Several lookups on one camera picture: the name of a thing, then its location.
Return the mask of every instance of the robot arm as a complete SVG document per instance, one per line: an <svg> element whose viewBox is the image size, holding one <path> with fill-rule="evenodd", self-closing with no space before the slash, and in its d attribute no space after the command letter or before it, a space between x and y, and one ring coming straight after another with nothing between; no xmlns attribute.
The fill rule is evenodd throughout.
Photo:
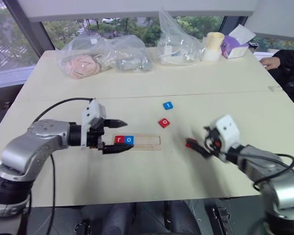
<svg viewBox="0 0 294 235"><path fill-rule="evenodd" d="M105 108L95 99L83 111L82 125L50 119L33 123L25 134L12 140L3 150L0 162L0 218L14 219L23 213L33 183L54 151L82 146L97 148L108 154L132 148L129 144L105 145L101 141L104 127L125 125L120 120L105 119Z"/></svg>
<svg viewBox="0 0 294 235"><path fill-rule="evenodd" d="M230 115L212 122L205 129L208 131L206 149L192 139L187 139L189 147L204 157L215 155L223 162L236 164L240 171L257 183L271 232L275 235L294 235L294 170L262 180L288 166L274 153L241 145L240 132Z"/></svg>

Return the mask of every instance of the white table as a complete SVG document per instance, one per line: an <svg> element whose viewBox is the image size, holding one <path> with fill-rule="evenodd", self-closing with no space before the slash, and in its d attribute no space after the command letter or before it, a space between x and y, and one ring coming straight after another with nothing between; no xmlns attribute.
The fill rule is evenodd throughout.
<svg viewBox="0 0 294 235"><path fill-rule="evenodd" d="M220 66L219 63L213 67L199 63L179 67L185 73L184 78L180 79L191 81L189 77L193 76L193 81L178 83L177 76L171 77L180 87L172 82L169 89L165 89L165 85L170 77L161 80L160 76L155 76L156 72L148 76L148 73L117 73L111 70L102 73L105 77L70 80L57 67L52 67L51 60L45 58L45 55L54 57L51 54L54 52L48 51L41 58L3 119L0 125L0 152L11 139L24 133L35 117L50 105L68 97L98 97L96 92L99 93L99 102L106 107L108 118L128 123L128 126L120 129L107 129L103 136L105 142L110 143L114 134L123 133L157 134L162 141L162 150L157 151L130 150L102 155L93 149L81 151L79 147L71 147L55 152L57 206L257 194L251 186L252 182L235 165L224 164L215 157L206 160L185 147L186 137L203 138L203 126L227 113L235 119L243 144L294 155L294 105L283 91L272 92L268 89L268 86L277 84L264 68L258 66L251 54L241 58L241 63L222 59ZM237 74L224 74L222 78L212 76L200 81L193 74L203 70L207 73L206 66L215 74L215 68L221 65L226 68L227 62L230 65L237 63L237 68L242 68L248 61L253 68L250 73L257 76L238 70ZM44 78L39 73L44 68L47 70L47 67L57 74L53 78L53 85L63 86L57 93L53 92L55 88L50 84L51 78ZM179 69L156 67L160 74L166 74L166 71L174 74L170 71L179 72ZM122 86L120 79L125 80ZM149 79L151 84L158 81L163 91L152 90L146 85L139 86L135 79L140 79L142 84L148 84ZM97 80L100 86L94 87L91 92L89 87ZM226 80L236 81L237 86L231 86ZM121 89L111 87L108 81L116 81ZM194 86L199 89L196 94ZM162 103L167 101L173 103L172 110L164 110ZM86 101L66 103L47 113L44 118L80 123L80 113L86 104ZM171 122L166 129L157 123L162 118ZM33 206L51 205L51 176L51 163L47 161L33 187Z"/></svg>

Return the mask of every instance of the hand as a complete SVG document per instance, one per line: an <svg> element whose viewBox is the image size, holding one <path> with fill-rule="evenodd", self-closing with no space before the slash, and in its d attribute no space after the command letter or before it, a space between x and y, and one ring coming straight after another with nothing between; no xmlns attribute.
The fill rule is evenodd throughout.
<svg viewBox="0 0 294 235"><path fill-rule="evenodd" d="M262 65L267 65L266 70L276 69L280 66L279 57L268 57L260 60Z"/></svg>

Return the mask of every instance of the clear plastic bag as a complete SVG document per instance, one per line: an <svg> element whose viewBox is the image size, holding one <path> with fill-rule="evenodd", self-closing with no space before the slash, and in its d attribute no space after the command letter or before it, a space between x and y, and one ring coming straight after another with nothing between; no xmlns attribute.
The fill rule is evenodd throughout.
<svg viewBox="0 0 294 235"><path fill-rule="evenodd" d="M155 62L162 65L189 65L200 57L200 41L184 32L163 8L159 11L162 35L154 53Z"/></svg>
<svg viewBox="0 0 294 235"><path fill-rule="evenodd" d="M99 34L78 36L56 51L57 63L63 73L76 79L95 75L110 67L102 60L105 47L97 44L104 41Z"/></svg>
<svg viewBox="0 0 294 235"><path fill-rule="evenodd" d="M149 71L152 62L145 44L135 35L127 35L105 40L106 52L102 60L107 66L120 71Z"/></svg>

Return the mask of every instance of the purple tissue box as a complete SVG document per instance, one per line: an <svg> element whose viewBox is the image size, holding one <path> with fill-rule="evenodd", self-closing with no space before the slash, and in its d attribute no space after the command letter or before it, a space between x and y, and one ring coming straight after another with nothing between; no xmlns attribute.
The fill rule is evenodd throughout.
<svg viewBox="0 0 294 235"><path fill-rule="evenodd" d="M226 35L221 43L222 55L227 59L242 57L247 49L247 43L241 45L235 38L229 35Z"/></svg>

